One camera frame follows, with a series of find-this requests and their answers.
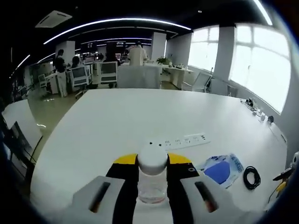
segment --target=blue plastic bag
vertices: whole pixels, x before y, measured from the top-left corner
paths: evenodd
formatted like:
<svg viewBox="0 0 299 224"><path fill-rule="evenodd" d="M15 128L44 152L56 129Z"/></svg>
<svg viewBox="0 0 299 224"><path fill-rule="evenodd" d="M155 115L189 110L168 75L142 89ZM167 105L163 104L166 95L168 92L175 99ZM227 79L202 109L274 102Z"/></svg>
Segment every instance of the blue plastic bag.
<svg viewBox="0 0 299 224"><path fill-rule="evenodd" d="M212 156L195 168L204 172L224 188L232 185L244 170L234 154Z"/></svg>

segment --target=potted plant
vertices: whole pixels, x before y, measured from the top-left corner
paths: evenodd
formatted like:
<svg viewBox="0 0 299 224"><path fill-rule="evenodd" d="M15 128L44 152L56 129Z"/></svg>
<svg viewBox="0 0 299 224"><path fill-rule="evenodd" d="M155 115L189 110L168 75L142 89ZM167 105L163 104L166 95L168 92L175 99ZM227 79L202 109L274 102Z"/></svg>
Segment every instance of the potted plant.
<svg viewBox="0 0 299 224"><path fill-rule="evenodd" d="M158 64L169 64L170 59L167 57L160 57L157 59Z"/></svg>

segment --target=person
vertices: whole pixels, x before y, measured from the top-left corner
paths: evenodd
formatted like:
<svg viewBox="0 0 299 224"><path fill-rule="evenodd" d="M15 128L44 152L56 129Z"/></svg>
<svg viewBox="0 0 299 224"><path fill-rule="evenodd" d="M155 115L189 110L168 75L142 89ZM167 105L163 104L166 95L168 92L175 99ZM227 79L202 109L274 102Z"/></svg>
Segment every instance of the person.
<svg viewBox="0 0 299 224"><path fill-rule="evenodd" d="M117 66L121 65L121 62L117 60L115 53L113 51L109 51L106 53L106 59L103 62L117 62ZM114 83L109 83L109 88L113 88Z"/></svg>
<svg viewBox="0 0 299 224"><path fill-rule="evenodd" d="M72 59L72 65L71 65L71 68L76 68L78 67L80 63L80 58L78 56L74 56L73 59Z"/></svg>
<svg viewBox="0 0 299 224"><path fill-rule="evenodd" d="M57 70L58 86L59 86L61 97L66 97L67 96L66 75L65 75L66 64L64 63L64 59L62 58L63 54L64 54L64 50L60 49L58 51L57 58L55 59L55 67Z"/></svg>
<svg viewBox="0 0 299 224"><path fill-rule="evenodd" d="M103 59L104 59L104 56L103 56L102 53L100 53L100 55L99 55L99 60L102 61Z"/></svg>
<svg viewBox="0 0 299 224"><path fill-rule="evenodd" d="M143 62L147 60L147 55L145 50L142 48L140 41L136 43L136 46L132 48L129 52L128 59L130 65L142 66Z"/></svg>

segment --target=air conditioner vent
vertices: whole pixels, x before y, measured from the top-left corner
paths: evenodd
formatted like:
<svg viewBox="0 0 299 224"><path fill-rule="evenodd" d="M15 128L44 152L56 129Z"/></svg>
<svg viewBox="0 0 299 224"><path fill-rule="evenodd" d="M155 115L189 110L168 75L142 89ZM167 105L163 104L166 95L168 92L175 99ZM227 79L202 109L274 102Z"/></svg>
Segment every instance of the air conditioner vent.
<svg viewBox="0 0 299 224"><path fill-rule="evenodd" d="M72 16L59 12L59 11L52 11L46 17L44 17L37 25L36 28L53 28L60 23L67 21Z"/></svg>

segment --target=yellow object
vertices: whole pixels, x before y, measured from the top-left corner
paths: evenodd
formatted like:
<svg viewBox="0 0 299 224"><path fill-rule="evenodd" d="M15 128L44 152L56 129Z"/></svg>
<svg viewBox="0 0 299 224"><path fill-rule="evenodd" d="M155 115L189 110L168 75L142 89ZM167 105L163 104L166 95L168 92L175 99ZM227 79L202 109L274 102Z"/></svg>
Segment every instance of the yellow object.
<svg viewBox="0 0 299 224"><path fill-rule="evenodd" d="M118 164L135 164L137 154L129 154L129 155L124 155L119 157L117 160L114 161L114 163ZM182 155L177 155L174 153L168 153L170 164L182 164L182 163L191 163L191 160L188 158L182 156Z"/></svg>
<svg viewBox="0 0 299 224"><path fill-rule="evenodd" d="M182 155L168 153L168 156L169 156L170 164L191 163L191 161L188 158Z"/></svg>
<svg viewBox="0 0 299 224"><path fill-rule="evenodd" d="M129 154L129 155L124 155L120 158L118 158L117 160L114 161L114 163L118 163L118 164L135 164L135 160L136 160L136 156L137 154Z"/></svg>
<svg viewBox="0 0 299 224"><path fill-rule="evenodd" d="M285 186L286 186L286 182L283 181L283 182L277 187L276 191L277 191L277 192L282 191L282 190L285 188Z"/></svg>

